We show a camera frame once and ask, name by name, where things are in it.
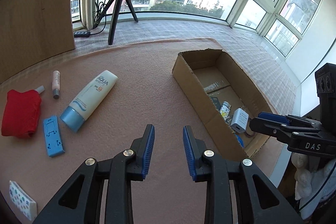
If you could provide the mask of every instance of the plaid fabric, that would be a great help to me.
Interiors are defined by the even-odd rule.
[[[88,38],[76,38],[76,49],[54,56],[14,75],[0,85],[0,92],[13,81],[52,67],[70,58],[109,47],[135,42],[178,38],[213,38],[227,51],[254,80],[279,114],[291,114],[296,87],[271,55],[260,46],[263,38],[257,34],[230,27],[185,20],[140,20],[118,22],[112,46],[107,44],[109,26]]]

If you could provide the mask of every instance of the power cord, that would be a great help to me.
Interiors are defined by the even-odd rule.
[[[106,0],[104,0],[104,2],[99,2],[99,4],[97,4],[97,2],[95,2],[95,5],[96,5],[96,11],[93,12],[93,14],[95,14],[95,17],[93,19],[93,22],[95,24],[99,24],[100,21],[101,21],[101,13],[103,12],[105,6],[106,6]],[[105,13],[105,24],[104,24],[104,27],[102,30],[100,30],[98,33],[92,33],[91,35],[95,35],[95,34],[100,34],[106,27],[106,13]]]
[[[322,184],[321,188],[316,192],[316,194],[315,194],[310,200],[307,201],[307,203],[306,203],[305,205],[303,205],[303,206],[299,209],[299,212],[300,212],[304,207],[306,207],[306,206],[307,206],[307,205],[308,205],[314,198],[316,198],[316,196],[319,194],[319,192],[321,192],[321,190],[323,189],[323,187],[326,185],[326,183],[328,182],[329,178],[331,177],[332,173],[334,172],[335,168],[336,168],[336,161],[335,161],[334,166],[333,166],[333,168],[331,169],[331,171],[330,171],[330,173],[329,173],[327,179],[326,179],[325,182]]]

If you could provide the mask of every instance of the green tree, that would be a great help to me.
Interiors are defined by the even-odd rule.
[[[215,18],[221,18],[224,10],[222,9],[211,9],[208,11],[204,8],[196,8],[194,4],[180,4],[175,1],[163,1],[153,5],[150,8],[150,11],[164,11],[164,12],[180,12],[186,14],[200,15],[200,16],[209,16]]]

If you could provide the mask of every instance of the camera lens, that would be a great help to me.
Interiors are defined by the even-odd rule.
[[[329,78],[329,76],[327,76],[327,78],[325,79],[325,84],[327,85],[327,90],[330,90],[330,78]]]
[[[321,90],[324,91],[325,90],[325,85],[324,85],[324,79],[321,78]]]

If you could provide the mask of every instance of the white charger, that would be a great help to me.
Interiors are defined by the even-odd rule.
[[[248,119],[249,115],[241,108],[237,108],[233,114],[230,126],[237,133],[244,133],[247,127]]]

